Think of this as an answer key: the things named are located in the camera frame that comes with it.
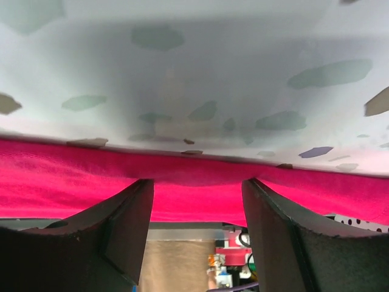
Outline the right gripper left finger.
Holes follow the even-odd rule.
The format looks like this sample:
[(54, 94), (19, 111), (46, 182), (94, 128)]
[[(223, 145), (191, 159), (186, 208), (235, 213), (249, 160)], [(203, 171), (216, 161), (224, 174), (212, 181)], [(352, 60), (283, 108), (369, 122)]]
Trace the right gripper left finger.
[(131, 291), (140, 279), (154, 183), (45, 228), (1, 228), (2, 291)]

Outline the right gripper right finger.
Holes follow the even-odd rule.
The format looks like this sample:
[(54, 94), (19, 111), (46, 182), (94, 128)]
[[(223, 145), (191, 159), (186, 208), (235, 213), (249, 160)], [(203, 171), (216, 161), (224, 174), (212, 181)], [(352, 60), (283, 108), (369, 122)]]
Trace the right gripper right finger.
[(339, 223), (257, 179), (241, 186), (260, 291), (388, 291), (388, 234)]

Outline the pink t shirt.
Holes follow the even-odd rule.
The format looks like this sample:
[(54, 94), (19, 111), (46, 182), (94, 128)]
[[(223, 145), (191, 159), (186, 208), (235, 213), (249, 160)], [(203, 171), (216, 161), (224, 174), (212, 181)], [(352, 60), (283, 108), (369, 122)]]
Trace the pink t shirt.
[(388, 179), (1, 141), (1, 217), (66, 218), (154, 180), (153, 222), (246, 222), (242, 181), (258, 178), (319, 214), (388, 224)]

